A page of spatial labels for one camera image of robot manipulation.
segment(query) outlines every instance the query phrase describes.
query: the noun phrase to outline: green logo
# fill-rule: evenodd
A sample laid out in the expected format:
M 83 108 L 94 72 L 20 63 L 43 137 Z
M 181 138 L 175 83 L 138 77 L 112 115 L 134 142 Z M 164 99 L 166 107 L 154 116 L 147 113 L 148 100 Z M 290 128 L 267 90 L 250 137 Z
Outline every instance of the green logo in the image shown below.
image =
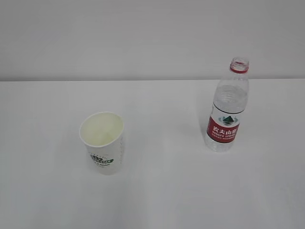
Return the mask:
M 231 126 L 233 123 L 237 123 L 238 119 L 236 117 L 232 118 L 231 116 L 228 117 L 220 117 L 218 120 L 226 126 Z
M 103 160 L 102 157 L 98 157 L 98 156 L 95 156 L 95 155 L 90 155 L 90 156 L 91 156 L 93 161 L 98 162 L 100 164 L 110 164 L 110 163 L 113 162 L 113 159 L 105 160 L 105 158 L 104 158 L 104 160 Z

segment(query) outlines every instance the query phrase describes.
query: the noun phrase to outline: white paper cup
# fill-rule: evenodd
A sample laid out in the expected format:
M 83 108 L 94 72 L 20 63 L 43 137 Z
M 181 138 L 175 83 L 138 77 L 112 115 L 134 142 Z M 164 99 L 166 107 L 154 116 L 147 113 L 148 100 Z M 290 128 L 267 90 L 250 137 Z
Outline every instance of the white paper cup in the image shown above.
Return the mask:
M 85 144 L 100 173 L 111 175 L 120 170 L 124 153 L 124 122 L 112 112 L 89 116 L 80 127 Z

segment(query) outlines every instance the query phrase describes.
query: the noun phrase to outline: plastic water bottle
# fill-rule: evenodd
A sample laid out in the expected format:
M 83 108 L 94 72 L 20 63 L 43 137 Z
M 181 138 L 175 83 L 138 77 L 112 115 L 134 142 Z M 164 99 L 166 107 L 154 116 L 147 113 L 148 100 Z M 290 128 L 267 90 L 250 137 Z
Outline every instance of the plastic water bottle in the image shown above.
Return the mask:
M 248 101 L 248 68 L 246 58 L 233 58 L 230 75 L 222 78 L 216 88 L 204 138 L 207 146 L 215 152 L 227 151 L 233 145 L 241 114 Z

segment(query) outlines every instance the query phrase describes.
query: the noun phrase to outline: white table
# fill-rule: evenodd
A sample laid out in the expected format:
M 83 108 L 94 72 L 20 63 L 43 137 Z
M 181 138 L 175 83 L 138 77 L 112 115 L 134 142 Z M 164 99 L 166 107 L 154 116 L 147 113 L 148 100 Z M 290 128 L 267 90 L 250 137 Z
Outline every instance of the white table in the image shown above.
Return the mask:
M 217 81 L 0 83 L 2 229 L 302 229 L 305 80 L 252 80 L 230 152 L 204 144 Z M 78 136 L 126 122 L 120 173 Z

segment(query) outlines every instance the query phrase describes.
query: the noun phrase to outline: bottle opening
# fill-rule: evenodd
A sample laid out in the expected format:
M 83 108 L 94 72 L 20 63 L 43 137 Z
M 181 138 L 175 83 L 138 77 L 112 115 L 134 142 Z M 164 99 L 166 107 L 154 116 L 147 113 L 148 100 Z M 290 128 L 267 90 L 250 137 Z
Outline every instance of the bottle opening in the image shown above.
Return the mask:
M 249 69 L 249 61 L 244 57 L 235 57 L 233 58 L 230 70 L 234 73 L 245 74 Z

